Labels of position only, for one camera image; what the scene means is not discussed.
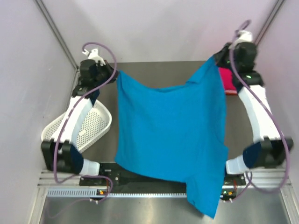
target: blue t-shirt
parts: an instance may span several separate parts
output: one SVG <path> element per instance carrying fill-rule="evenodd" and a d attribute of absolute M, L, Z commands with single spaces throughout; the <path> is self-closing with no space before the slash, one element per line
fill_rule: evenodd
<path fill-rule="evenodd" d="M 121 71 L 117 91 L 116 163 L 140 175 L 185 182 L 188 201 L 214 218 L 228 158 L 226 99 L 214 59 L 185 85 L 167 88 L 146 87 Z"/>

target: stainless steel surface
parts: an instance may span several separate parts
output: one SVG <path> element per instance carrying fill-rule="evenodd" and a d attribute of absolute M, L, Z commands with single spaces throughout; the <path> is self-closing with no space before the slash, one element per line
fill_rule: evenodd
<path fill-rule="evenodd" d="M 52 30 L 54 36 L 56 37 L 56 39 L 58 40 L 62 50 L 64 51 L 65 55 L 67 56 L 67 58 L 69 59 L 70 63 L 72 64 L 72 66 L 74 67 L 74 69 L 77 69 L 77 64 L 75 62 L 75 59 L 73 58 L 70 50 L 68 49 L 64 39 L 62 38 L 55 22 L 53 21 L 50 13 L 47 10 L 47 7 L 45 6 L 43 0 L 34 0 L 34 2 L 37 4 L 38 8 L 41 10 L 45 20 L 47 21 L 50 29 Z"/>
<path fill-rule="evenodd" d="M 49 212 L 56 214 L 72 198 L 47 198 Z M 109 198 L 96 205 L 89 201 L 74 204 L 56 219 L 42 214 L 41 224 L 287 224 L 280 194 L 249 190 L 234 203 L 219 203 L 214 220 L 203 216 L 185 198 Z"/>
<path fill-rule="evenodd" d="M 184 84 L 203 62 L 148 62 L 120 63 L 118 69 L 149 87 L 166 87 Z M 112 115 L 110 131 L 83 156 L 93 161 L 114 161 L 118 142 L 117 92 L 116 84 L 109 84 L 100 91 L 99 100 Z M 241 100 L 237 96 L 227 97 L 227 126 L 225 144 L 229 158 L 238 156 L 252 143 L 252 130 Z"/>

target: metal floor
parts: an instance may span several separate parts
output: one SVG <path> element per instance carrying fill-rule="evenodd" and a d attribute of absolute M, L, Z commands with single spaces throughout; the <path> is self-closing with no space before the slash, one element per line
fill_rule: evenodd
<path fill-rule="evenodd" d="M 166 87 L 184 82 L 202 62 L 121 63 L 118 69 L 150 87 Z M 118 141 L 116 84 L 105 86 L 99 100 L 112 114 L 110 131 L 87 149 L 84 157 L 93 161 L 114 161 Z M 227 97 L 226 145 L 234 158 L 251 144 L 252 131 L 245 108 L 236 96 Z M 48 198 L 50 214 L 56 214 L 76 199 Z M 43 224 L 286 224 L 289 223 L 281 194 L 265 195 L 249 189 L 238 201 L 220 203 L 216 217 L 201 215 L 185 198 L 109 198 L 96 206 L 79 202 L 56 219 L 43 213 Z"/>

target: metal frame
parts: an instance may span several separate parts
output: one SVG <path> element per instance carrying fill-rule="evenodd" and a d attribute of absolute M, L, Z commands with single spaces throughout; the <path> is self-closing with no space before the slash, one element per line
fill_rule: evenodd
<path fill-rule="evenodd" d="M 70 174 L 58 174 L 59 179 L 68 177 Z M 283 168 L 277 169 L 256 169 L 253 171 L 252 181 L 260 188 L 268 189 L 277 187 L 282 181 L 285 175 L 285 170 Z M 29 224 L 38 224 L 41 221 L 42 211 L 45 206 L 46 197 L 70 197 L 70 195 L 65 194 L 66 191 L 76 191 L 78 195 L 72 197 L 89 197 L 89 192 L 91 196 L 94 196 L 95 189 L 105 189 L 106 186 L 79 186 L 80 181 L 79 176 L 73 179 L 67 180 L 63 184 L 55 183 L 53 173 L 48 170 L 43 170 L 41 173 L 40 181 L 37 186 L 36 200 L 34 207 L 31 212 Z M 286 185 L 281 189 L 282 201 L 284 202 L 286 213 L 289 216 L 291 224 L 299 224 L 299 203 L 295 196 L 291 181 L 288 180 Z M 177 195 L 158 195 L 158 194 L 142 194 L 142 195 L 132 195 L 132 194 L 111 194 L 108 197 L 186 197 L 185 194 Z"/>
<path fill-rule="evenodd" d="M 50 29 L 52 30 L 52 32 L 54 34 L 54 36 L 58 40 L 58 42 L 59 42 L 62 50 L 64 51 L 66 57 L 69 59 L 70 63 L 74 67 L 74 69 L 77 69 L 78 65 L 77 65 L 73 55 L 71 54 L 70 50 L 68 49 L 68 47 L 67 47 L 63 37 L 61 36 L 55 22 L 53 21 L 50 13 L 48 12 L 47 7 L 45 6 L 44 2 L 42 0 L 34 0 L 34 2 L 36 3 L 36 5 L 40 9 L 40 11 L 42 12 L 45 20 L 47 21 Z"/>
<path fill-rule="evenodd" d="M 265 23 L 263 24 L 261 30 L 257 34 L 255 38 L 255 44 L 259 45 L 262 39 L 264 38 L 265 34 L 267 33 L 270 25 L 273 23 L 275 17 L 277 16 L 278 12 L 280 11 L 281 7 L 283 6 L 285 0 L 277 0 L 275 5 L 273 6 L 272 10 L 270 11 L 270 14 L 268 15 Z"/>

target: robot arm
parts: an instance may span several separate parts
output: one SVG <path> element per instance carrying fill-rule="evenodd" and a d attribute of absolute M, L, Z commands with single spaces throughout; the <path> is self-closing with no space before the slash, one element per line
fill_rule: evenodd
<path fill-rule="evenodd" d="M 239 38 L 234 43 L 227 43 L 220 52 L 214 54 L 214 59 L 218 67 L 232 71 L 228 51 L 234 46 L 234 60 L 238 73 L 271 111 L 263 80 L 260 74 L 253 70 L 257 49 L 252 40 L 252 34 L 249 31 L 241 30 Z M 245 148 L 243 154 L 226 162 L 227 174 L 241 174 L 253 168 L 275 168 L 281 165 L 285 160 L 285 151 L 272 119 L 257 99 L 242 85 L 233 71 L 232 82 L 246 108 L 253 132 L 253 144 Z M 286 138 L 286 142 L 290 150 L 293 147 L 293 141 L 291 138 Z"/>
<path fill-rule="evenodd" d="M 47 169 L 53 171 L 55 143 L 57 142 L 63 123 L 68 119 L 68 123 L 59 142 L 57 171 L 80 175 L 99 175 L 100 164 L 83 158 L 81 153 L 77 150 L 76 139 L 85 117 L 92 109 L 100 91 L 97 90 L 87 95 L 87 97 L 82 99 L 75 107 L 72 116 L 68 117 L 68 115 L 81 96 L 103 84 L 111 77 L 113 68 L 107 61 L 99 56 L 98 49 L 93 49 L 91 52 L 85 50 L 83 54 L 88 56 L 88 59 L 83 60 L 80 63 L 80 77 L 77 86 L 72 92 L 72 97 L 65 113 L 65 117 L 56 132 L 52 135 L 51 140 L 42 142 L 41 149 Z M 109 83 L 114 82 L 117 76 L 118 72 Z"/>

